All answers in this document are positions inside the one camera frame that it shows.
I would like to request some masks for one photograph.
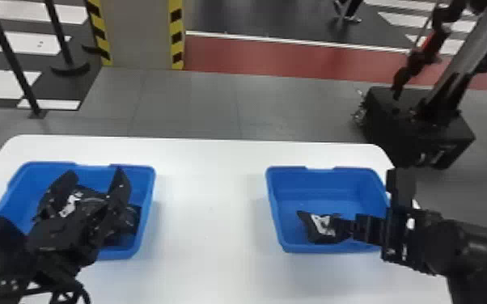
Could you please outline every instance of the striped floor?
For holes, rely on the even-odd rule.
[[[87,12],[81,0],[55,0],[66,41],[72,53],[91,63],[88,74],[77,78],[55,76],[49,66],[61,60],[60,47],[41,0],[0,0],[0,20],[28,82],[44,108],[75,110],[100,70],[100,60],[81,51],[92,42]],[[26,108],[23,92],[0,48],[0,107]]]

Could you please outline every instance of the robotic arm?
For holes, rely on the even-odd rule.
[[[411,77],[420,74],[425,65],[438,61],[438,52],[451,34],[451,24],[460,19],[464,9],[468,8],[475,15],[481,15],[486,7],[487,1],[479,0],[452,0],[447,7],[436,6],[431,16],[433,31],[419,49],[413,49],[410,52],[406,66],[400,68],[395,74],[391,87],[393,98],[395,100],[400,98],[404,85],[409,82]],[[487,73],[487,53],[478,61],[478,67],[470,73]]]
[[[76,304],[79,299],[91,303],[75,277],[96,261],[110,237],[131,233],[128,223],[136,225],[128,215],[130,183],[120,168],[108,193],[69,203],[76,187],[92,192],[77,182],[76,174],[68,171],[49,187],[28,235],[0,217],[0,304],[19,304],[23,297],[38,293],[51,293],[49,304]]]
[[[358,214],[333,219],[337,233],[381,246],[381,259],[447,278],[454,304],[487,303],[487,228],[443,219],[412,207],[416,186],[408,169],[387,173],[392,194],[385,219]]]

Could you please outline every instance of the red floor stripe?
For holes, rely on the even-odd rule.
[[[185,43],[186,70],[228,74],[390,83],[406,59],[401,53],[197,36]],[[426,67],[411,83],[433,85],[448,62]],[[487,90],[487,74],[477,75],[470,87]]]

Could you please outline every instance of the floor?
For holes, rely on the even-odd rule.
[[[434,3],[365,0],[357,13],[362,23],[352,25],[337,21],[331,0],[191,1],[185,69],[388,83]],[[441,50],[442,64],[412,83],[434,85],[475,24],[465,11]],[[472,88],[487,90],[487,74],[477,75]]]
[[[373,85],[103,68],[79,112],[28,120],[26,111],[0,109],[0,147],[24,133],[364,142],[349,116],[357,89]],[[477,141],[449,170],[419,170],[417,199],[487,226],[487,91],[469,91],[462,109]]]
[[[91,28],[82,0],[55,0],[72,55],[87,60],[91,70],[79,77],[55,75],[51,65],[62,63],[60,46],[42,0],[0,0],[0,21],[40,106],[78,108],[100,70],[100,59],[82,51],[93,45]],[[0,107],[26,107],[21,91],[0,49]]]

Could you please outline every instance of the white table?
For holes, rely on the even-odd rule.
[[[18,136],[0,150],[0,197],[29,161],[157,171],[158,215],[150,217],[140,251],[78,276],[94,303],[451,303],[444,279],[386,264],[379,253],[287,254],[277,243],[267,167],[370,167],[384,181],[392,165],[377,146]],[[47,303],[45,296],[23,302]]]

